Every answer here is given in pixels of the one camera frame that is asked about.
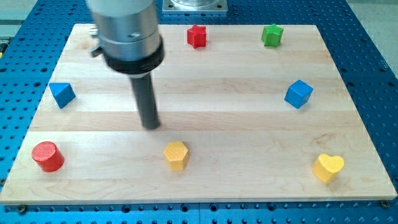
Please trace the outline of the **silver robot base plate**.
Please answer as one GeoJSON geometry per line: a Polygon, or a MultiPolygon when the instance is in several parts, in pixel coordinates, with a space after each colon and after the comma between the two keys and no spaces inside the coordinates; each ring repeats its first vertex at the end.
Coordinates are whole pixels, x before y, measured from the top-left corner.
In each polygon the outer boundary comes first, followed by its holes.
{"type": "Polygon", "coordinates": [[[163,12],[227,12],[227,0],[163,0],[163,12]]]}

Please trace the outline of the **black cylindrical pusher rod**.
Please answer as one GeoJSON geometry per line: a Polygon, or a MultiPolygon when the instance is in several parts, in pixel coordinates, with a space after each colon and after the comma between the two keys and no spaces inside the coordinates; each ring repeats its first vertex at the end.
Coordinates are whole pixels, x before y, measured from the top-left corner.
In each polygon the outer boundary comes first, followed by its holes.
{"type": "Polygon", "coordinates": [[[129,76],[141,124],[145,129],[160,126],[150,73],[129,76]]]}

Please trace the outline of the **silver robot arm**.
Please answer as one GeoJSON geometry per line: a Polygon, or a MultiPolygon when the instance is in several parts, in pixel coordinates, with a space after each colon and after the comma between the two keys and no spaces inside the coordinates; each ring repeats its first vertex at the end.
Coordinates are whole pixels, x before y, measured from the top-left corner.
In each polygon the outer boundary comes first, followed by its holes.
{"type": "Polygon", "coordinates": [[[90,35],[98,39],[92,57],[102,55],[107,66],[126,74],[145,129],[156,129],[160,121],[155,103],[151,71],[164,59],[153,0],[86,0],[95,23],[90,35]]]}

